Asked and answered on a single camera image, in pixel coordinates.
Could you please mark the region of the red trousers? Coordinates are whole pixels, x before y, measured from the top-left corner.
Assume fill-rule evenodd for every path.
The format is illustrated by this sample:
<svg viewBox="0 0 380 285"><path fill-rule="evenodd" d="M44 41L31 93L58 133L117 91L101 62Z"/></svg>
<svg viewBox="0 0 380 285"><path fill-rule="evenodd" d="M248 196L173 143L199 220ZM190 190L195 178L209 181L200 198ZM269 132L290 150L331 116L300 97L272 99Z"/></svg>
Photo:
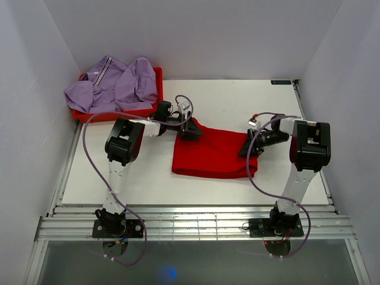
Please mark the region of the red trousers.
<svg viewBox="0 0 380 285"><path fill-rule="evenodd" d="M241 132L213 129L195 121L203 135L198 141L176 137L173 149L172 172L177 175L212 179L239 179L254 176L258 158L238 156L247 135Z"/></svg>

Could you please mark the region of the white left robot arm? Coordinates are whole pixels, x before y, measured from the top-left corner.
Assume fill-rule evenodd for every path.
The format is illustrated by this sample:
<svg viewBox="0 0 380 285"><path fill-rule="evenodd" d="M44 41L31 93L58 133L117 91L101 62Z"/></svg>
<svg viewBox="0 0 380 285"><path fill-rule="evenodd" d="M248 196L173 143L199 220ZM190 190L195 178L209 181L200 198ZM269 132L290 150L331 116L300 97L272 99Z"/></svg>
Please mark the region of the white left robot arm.
<svg viewBox="0 0 380 285"><path fill-rule="evenodd" d="M138 218L128 220L126 205L118 200L118 194L125 190L127 176L132 162L138 157L143 138L159 137L167 130L177 132L185 141L198 141L203 135L192 118L191 101L175 101L178 108L175 112L171 102L160 101L156 111L147 119L118 118L115 121L104 147L109 164L108 193L102 208L95 211L94 238L143 237L143 222Z"/></svg>

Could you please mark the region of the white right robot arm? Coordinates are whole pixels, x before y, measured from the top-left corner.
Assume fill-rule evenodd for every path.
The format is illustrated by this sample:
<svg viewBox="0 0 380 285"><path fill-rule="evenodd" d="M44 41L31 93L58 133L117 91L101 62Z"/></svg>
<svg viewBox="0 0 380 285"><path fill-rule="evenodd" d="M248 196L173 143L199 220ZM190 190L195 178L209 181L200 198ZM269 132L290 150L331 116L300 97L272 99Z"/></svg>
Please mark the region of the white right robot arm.
<svg viewBox="0 0 380 285"><path fill-rule="evenodd" d="M276 196L268 218L252 218L247 230L253 238L302 237L300 204L312 179L331 160L331 127L327 122L306 121L297 116L273 113L260 125L254 115L248 121L247 139L238 156L249 160L266 147L290 141L290 174L281 195Z"/></svg>

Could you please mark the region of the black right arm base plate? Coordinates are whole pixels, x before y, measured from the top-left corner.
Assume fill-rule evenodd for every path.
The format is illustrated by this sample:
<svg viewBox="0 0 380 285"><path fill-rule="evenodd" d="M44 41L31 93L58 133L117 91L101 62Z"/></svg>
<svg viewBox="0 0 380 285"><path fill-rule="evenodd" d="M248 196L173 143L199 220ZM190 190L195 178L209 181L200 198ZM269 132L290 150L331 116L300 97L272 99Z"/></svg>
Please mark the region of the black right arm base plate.
<svg viewBox="0 0 380 285"><path fill-rule="evenodd" d="M270 222L269 218L251 218L248 220L249 235L252 238L283 238L290 237L303 237L304 231L300 220L297 221L296 226L274 225Z"/></svg>

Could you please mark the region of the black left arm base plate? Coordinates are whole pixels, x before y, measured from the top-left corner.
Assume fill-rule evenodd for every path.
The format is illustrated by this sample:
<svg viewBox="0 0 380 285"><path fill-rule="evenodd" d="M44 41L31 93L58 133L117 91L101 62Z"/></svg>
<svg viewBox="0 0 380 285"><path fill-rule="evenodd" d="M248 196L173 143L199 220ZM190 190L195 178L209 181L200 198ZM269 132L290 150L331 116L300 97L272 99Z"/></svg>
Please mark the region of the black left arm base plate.
<svg viewBox="0 0 380 285"><path fill-rule="evenodd" d="M137 219L127 219L116 223L96 220L91 234L91 237L99 239L142 238L143 236L143 224Z"/></svg>

